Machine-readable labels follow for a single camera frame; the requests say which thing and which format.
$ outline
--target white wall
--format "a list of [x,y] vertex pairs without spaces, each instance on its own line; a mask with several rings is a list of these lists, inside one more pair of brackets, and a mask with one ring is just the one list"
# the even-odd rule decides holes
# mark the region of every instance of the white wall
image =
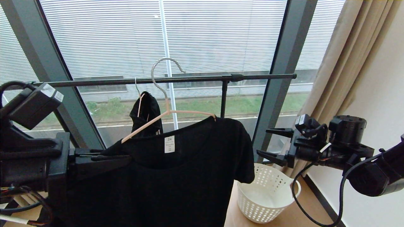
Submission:
[[[400,142],[404,133],[404,4],[400,4],[379,47],[372,52],[356,97],[343,113],[365,118],[362,143],[388,149]],[[313,167],[309,176],[330,205],[338,212],[340,170]],[[367,197],[356,192],[347,182],[344,192],[343,222],[349,227],[404,226],[404,190]]]

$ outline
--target cylindrical black motor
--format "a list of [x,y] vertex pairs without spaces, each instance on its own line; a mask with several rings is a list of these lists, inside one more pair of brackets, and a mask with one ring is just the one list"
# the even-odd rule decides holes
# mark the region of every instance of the cylindrical black motor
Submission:
[[330,142],[356,146],[362,140],[363,131],[366,127],[366,120],[349,115],[335,116],[328,126],[331,131]]

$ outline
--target hanging black clothing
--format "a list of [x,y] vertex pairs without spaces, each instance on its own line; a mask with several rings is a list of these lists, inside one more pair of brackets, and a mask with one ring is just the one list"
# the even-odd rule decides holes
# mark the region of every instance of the hanging black clothing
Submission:
[[[147,91],[142,92],[141,96],[142,95],[143,95],[143,98],[142,98],[142,102],[140,105],[139,117],[137,116],[137,113],[139,110],[140,98],[137,99],[137,101],[133,105],[133,108],[129,114],[129,116],[132,118],[132,121],[133,121],[132,132],[135,131],[136,129],[142,127],[148,121],[156,118],[157,116],[159,116],[161,114],[160,107],[158,106],[157,100],[151,94],[149,94]],[[161,119],[159,119],[155,123],[151,124],[149,127],[145,128],[144,130],[142,130],[141,132],[136,134],[134,137],[152,136],[152,135],[156,135],[156,133],[158,131],[159,131],[159,134],[163,133],[163,125],[162,125]]]
[[254,180],[250,136],[233,119],[209,117],[109,149],[133,161],[68,191],[77,226],[223,226],[233,180]]

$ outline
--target basket handle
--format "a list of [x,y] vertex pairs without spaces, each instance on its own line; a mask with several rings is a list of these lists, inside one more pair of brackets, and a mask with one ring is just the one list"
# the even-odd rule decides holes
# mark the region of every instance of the basket handle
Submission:
[[302,190],[302,187],[301,187],[299,181],[296,181],[296,183],[297,183],[297,186],[299,187],[299,188],[297,189],[297,194],[296,194],[296,198],[297,198],[297,197],[300,195],[300,191]]

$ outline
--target hanger hook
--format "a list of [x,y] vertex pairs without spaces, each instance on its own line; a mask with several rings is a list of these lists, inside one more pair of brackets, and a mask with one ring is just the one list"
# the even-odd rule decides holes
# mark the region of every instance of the hanger hook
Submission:
[[151,80],[153,81],[153,84],[154,84],[158,89],[160,89],[160,90],[164,93],[164,97],[165,97],[166,99],[168,99],[166,91],[164,91],[164,89],[162,89],[162,88],[156,83],[156,80],[154,79],[154,68],[157,66],[158,63],[160,63],[161,61],[164,61],[164,60],[170,60],[170,61],[174,62],[174,63],[178,66],[178,68],[179,68],[179,70],[180,70],[181,72],[183,72],[183,73],[186,73],[186,72],[185,72],[184,70],[182,70],[181,66],[179,65],[179,63],[178,63],[176,60],[174,60],[174,59],[172,59],[172,58],[170,58],[170,57],[161,58],[161,59],[159,59],[158,61],[156,61],[156,63],[154,63],[153,67],[151,68],[151,77],[152,77]]
[[137,77],[135,77],[135,86],[136,86],[136,90],[137,90],[137,93],[139,93],[139,97],[140,97],[140,91],[139,91],[139,88],[137,88]]

